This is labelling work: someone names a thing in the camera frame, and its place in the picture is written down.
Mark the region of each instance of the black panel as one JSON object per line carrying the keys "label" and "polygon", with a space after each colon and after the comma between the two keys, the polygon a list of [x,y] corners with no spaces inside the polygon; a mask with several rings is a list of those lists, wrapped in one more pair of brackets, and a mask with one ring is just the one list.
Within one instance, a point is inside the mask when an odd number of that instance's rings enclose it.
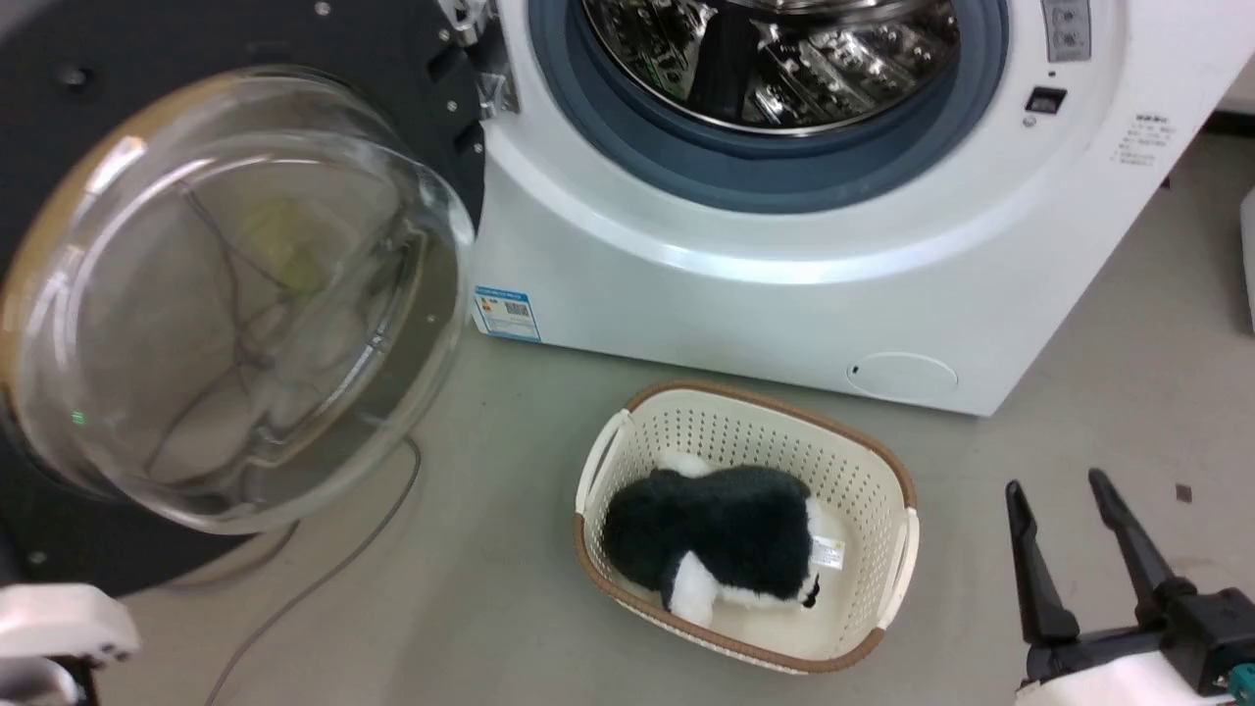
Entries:
{"label": "black panel", "polygon": [[18,551],[13,545],[13,537],[4,523],[0,523],[0,588],[9,584],[23,583],[25,572],[21,562],[18,561]]}
{"label": "black panel", "polygon": [[[474,71],[439,38],[430,0],[9,0],[0,11],[0,262],[44,199],[120,122],[197,80],[296,64],[358,90],[478,222],[483,135]],[[143,351],[137,350],[137,356]],[[183,529],[77,495],[0,443],[0,527],[39,582],[118,596],[169,581],[247,538]],[[41,559],[33,563],[35,556]]]}

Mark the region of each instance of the stuffed toy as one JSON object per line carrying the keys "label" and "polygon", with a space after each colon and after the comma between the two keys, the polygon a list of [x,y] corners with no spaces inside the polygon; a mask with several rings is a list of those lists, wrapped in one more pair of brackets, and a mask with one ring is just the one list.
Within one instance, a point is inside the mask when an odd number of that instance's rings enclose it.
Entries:
{"label": "stuffed toy", "polygon": [[817,520],[811,489],[783,472],[715,470],[698,456],[664,454],[610,499],[601,544],[619,573],[709,628],[715,601],[814,607]]}

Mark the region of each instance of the sticker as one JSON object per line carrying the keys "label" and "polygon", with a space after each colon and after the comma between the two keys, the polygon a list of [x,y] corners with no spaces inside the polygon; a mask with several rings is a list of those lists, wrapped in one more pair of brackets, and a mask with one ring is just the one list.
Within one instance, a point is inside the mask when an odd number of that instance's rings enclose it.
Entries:
{"label": "sticker", "polygon": [[1111,155],[1112,162],[1131,167],[1153,167],[1161,152],[1176,137],[1177,128],[1167,117],[1157,113],[1133,115],[1128,129],[1119,139],[1119,147]]}
{"label": "sticker", "polygon": [[474,287],[474,303],[479,310],[479,320],[491,335],[513,337],[516,340],[541,341],[541,331],[536,327],[532,315],[532,302],[526,293],[507,291],[491,286]]}
{"label": "sticker", "polygon": [[838,572],[846,566],[846,543],[826,537],[811,538],[811,563]]}

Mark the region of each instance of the plastic basket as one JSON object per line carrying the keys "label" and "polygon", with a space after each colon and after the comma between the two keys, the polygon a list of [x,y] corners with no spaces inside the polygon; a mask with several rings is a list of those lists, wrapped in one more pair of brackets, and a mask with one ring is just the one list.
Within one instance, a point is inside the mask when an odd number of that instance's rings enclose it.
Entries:
{"label": "plastic basket", "polygon": [[[665,451],[697,454],[715,468],[767,466],[811,488],[825,508],[820,533],[846,543],[842,571],[821,571],[813,609],[720,602],[705,630],[614,571],[601,548],[609,500]],[[884,445],[789,405],[703,382],[661,385],[633,399],[597,436],[575,498],[576,556],[601,591],[668,632],[787,673],[843,670],[880,643],[906,596],[919,540],[915,487]]]}

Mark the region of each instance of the gray floor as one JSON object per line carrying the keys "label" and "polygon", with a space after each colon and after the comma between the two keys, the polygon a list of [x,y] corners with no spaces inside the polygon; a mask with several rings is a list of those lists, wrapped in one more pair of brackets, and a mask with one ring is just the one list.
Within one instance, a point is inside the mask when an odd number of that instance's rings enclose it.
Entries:
{"label": "gray floor", "polygon": [[[1255,594],[1255,337],[1237,229],[1251,186],[1255,142],[1196,144],[991,420],[737,381],[880,438],[916,479],[915,582],[856,668],[763,672],[600,594],[571,548],[584,455],[629,396],[684,374],[474,334],[418,430],[419,494],[250,652],[220,703],[1008,703],[1024,658],[1008,480],[1024,482],[1082,626],[1132,622],[1091,466],[1111,473],[1178,571],[1204,589]],[[147,647],[103,676],[105,703],[200,703],[236,645],[370,530],[408,468],[399,453],[236,586],[133,598]],[[1192,488],[1192,504],[1176,484]]]}

